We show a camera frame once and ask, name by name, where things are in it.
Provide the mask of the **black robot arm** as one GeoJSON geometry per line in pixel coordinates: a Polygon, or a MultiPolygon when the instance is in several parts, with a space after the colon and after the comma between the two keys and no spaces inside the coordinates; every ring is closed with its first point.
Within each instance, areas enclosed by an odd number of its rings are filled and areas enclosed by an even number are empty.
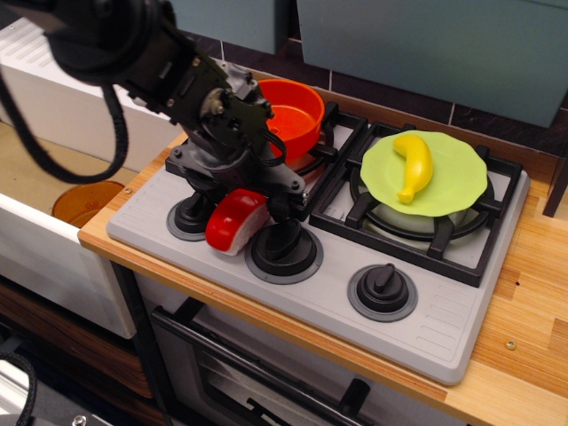
{"type": "Polygon", "coordinates": [[[95,175],[57,164],[32,135],[7,88],[1,102],[36,164],[70,184],[112,177],[125,163],[129,136],[116,88],[166,115],[188,134],[178,161],[189,185],[220,202],[237,188],[264,195],[272,218],[306,216],[305,182],[285,163],[284,143],[268,128],[274,112],[252,75],[219,65],[176,27],[167,1],[7,1],[4,7],[42,29],[68,75],[98,86],[114,124],[110,166],[95,175]]]}

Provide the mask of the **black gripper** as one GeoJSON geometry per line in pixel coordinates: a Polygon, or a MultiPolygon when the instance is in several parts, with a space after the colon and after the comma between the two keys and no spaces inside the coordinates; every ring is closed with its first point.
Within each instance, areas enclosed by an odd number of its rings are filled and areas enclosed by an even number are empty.
{"type": "Polygon", "coordinates": [[[263,139],[260,146],[247,146],[220,160],[197,146],[194,135],[172,149],[170,172],[182,177],[194,190],[186,203],[188,216],[209,216],[215,201],[235,189],[260,193],[268,198],[268,212],[275,223],[293,219],[293,209],[307,200],[305,181],[277,157],[263,139]]]}

